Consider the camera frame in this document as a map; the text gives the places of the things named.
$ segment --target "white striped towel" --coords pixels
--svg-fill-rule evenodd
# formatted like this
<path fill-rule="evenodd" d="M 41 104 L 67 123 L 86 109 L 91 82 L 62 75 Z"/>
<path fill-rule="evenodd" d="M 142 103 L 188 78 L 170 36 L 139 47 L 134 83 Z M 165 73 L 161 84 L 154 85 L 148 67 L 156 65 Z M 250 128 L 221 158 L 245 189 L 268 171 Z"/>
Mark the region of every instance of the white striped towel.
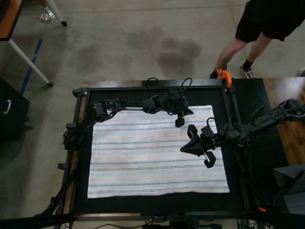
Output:
<path fill-rule="evenodd" d="M 212 106 L 193 106 L 185 125 L 175 127 L 176 115 L 121 111 L 93 127 L 88 198 L 152 196 L 173 192 L 229 192 L 220 147 L 216 163 L 180 152 L 190 139 L 187 127 L 198 130 L 213 117 Z M 209 122 L 216 132 L 215 122 Z"/>

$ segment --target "black sock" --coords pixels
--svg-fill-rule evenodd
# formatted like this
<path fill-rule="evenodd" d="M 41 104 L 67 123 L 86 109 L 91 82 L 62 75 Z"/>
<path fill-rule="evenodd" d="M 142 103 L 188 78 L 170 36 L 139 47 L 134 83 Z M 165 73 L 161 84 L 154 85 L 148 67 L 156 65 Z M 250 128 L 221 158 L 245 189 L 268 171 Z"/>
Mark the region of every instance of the black sock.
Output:
<path fill-rule="evenodd" d="M 243 69 L 244 70 L 248 70 L 248 69 L 250 69 L 251 68 L 251 66 L 252 66 L 252 62 L 250 62 L 250 61 L 248 61 L 248 59 L 244 62 L 244 64 L 243 64 Z"/>
<path fill-rule="evenodd" d="M 218 73 L 216 70 L 214 70 L 210 75 L 210 79 L 217 79 L 217 77 L 218 77 Z"/>

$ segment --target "wooden table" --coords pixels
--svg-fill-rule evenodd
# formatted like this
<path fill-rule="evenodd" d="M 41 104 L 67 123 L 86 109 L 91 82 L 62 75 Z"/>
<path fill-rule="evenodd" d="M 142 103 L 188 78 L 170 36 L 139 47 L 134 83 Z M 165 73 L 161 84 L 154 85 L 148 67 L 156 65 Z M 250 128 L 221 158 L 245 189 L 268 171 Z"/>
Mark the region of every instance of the wooden table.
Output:
<path fill-rule="evenodd" d="M 281 102 L 290 98 L 298 98 L 302 103 L 305 103 L 305 78 L 280 78 L 280 79 L 264 79 L 265 89 L 268 94 L 271 107 L 278 106 Z M 122 82 L 89 82 L 83 83 L 84 88 L 109 88 L 109 87 L 141 87 L 142 81 L 122 81 Z M 81 97 L 79 108 L 79 116 L 77 122 L 83 120 L 86 104 L 86 95 Z M 284 122 L 278 125 L 280 137 L 282 139 L 283 147 L 290 165 L 297 165 L 305 163 L 305 126 L 300 122 Z M 77 151 L 73 151 L 71 155 L 71 168 L 74 168 Z M 63 206 L 63 213 L 70 213 L 70 204 L 72 202 L 73 183 L 69 187 L 65 203 Z M 128 220 L 135 216 L 140 216 L 138 213 L 122 213 L 122 214 L 83 214 L 76 215 L 77 217 L 100 217 L 100 220 L 114 220 L 117 217 L 123 217 Z"/>
<path fill-rule="evenodd" d="M 46 0 L 48 5 L 51 6 L 54 11 L 55 17 L 61 21 L 63 26 L 67 25 L 67 22 L 63 20 L 61 14 L 58 11 L 57 6 L 53 0 Z M 25 62 L 41 77 L 41 79 L 49 86 L 53 84 L 41 73 L 41 71 L 34 65 L 34 63 L 26 56 L 26 54 L 16 45 L 11 39 L 20 16 L 23 0 L 10 0 L 9 7 L 7 8 L 3 20 L 0 23 L 0 41 L 7 41 L 11 47 L 25 60 Z"/>
<path fill-rule="evenodd" d="M 291 98 L 305 104 L 305 77 L 264 79 L 264 84 L 272 108 Z M 300 122 L 284 122 L 277 127 L 289 164 L 304 164 L 305 125 Z"/>

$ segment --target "floor stain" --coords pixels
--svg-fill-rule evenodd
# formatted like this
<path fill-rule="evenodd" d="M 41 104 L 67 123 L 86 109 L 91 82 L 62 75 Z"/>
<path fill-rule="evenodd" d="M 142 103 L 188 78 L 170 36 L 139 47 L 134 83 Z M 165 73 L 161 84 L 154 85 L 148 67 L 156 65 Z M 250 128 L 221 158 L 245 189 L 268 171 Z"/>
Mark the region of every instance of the floor stain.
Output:
<path fill-rule="evenodd" d="M 161 45 L 170 52 L 161 53 L 157 63 L 164 76 L 169 79 L 183 79 L 195 75 L 194 60 L 201 55 L 201 46 L 191 39 L 179 42 L 175 38 L 165 38 Z"/>
<path fill-rule="evenodd" d="M 177 38 L 167 37 L 161 41 L 161 46 L 163 49 L 175 50 L 180 46 L 180 41 Z"/>
<path fill-rule="evenodd" d="M 77 56 L 72 57 L 73 65 L 84 76 L 100 70 L 104 67 L 104 63 L 99 57 L 100 51 L 101 46 L 97 43 L 82 47 L 78 50 Z"/>
<path fill-rule="evenodd" d="M 132 56 L 130 55 L 123 55 L 116 58 L 116 62 L 118 63 L 119 67 L 126 73 L 129 78 L 132 78 L 131 74 L 131 65 L 132 65 Z"/>
<path fill-rule="evenodd" d="M 151 30 L 136 31 L 128 35 L 127 45 L 134 48 L 150 48 L 163 37 L 161 28 L 152 28 Z"/>

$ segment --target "concrete floor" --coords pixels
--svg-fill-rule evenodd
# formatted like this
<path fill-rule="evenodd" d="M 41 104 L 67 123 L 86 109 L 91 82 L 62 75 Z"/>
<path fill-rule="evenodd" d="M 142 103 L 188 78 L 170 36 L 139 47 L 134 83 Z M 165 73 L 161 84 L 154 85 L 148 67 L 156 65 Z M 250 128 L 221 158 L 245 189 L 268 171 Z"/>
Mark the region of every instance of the concrete floor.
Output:
<path fill-rule="evenodd" d="M 245 0 L 55 2 L 67 27 L 41 23 L 42 6 L 30 1 L 12 37 L 31 58 L 43 39 L 36 66 L 54 87 L 48 88 L 32 73 L 24 96 L 30 101 L 35 128 L 17 142 L 0 145 L 3 219 L 42 212 L 60 189 L 62 171 L 57 164 L 66 158 L 62 134 L 74 114 L 72 89 L 84 81 L 206 79 L 234 37 L 245 5 Z M 273 41 L 253 65 L 256 77 L 295 76 L 305 65 L 304 40 L 305 23 L 285 42 Z M 234 78 L 241 77 L 239 66 L 249 50 L 246 47 L 230 62 Z M 0 42 L 0 77 L 19 91 L 27 68 L 6 42 Z M 236 228 L 235 220 L 225 222 L 230 223 L 224 228 Z"/>

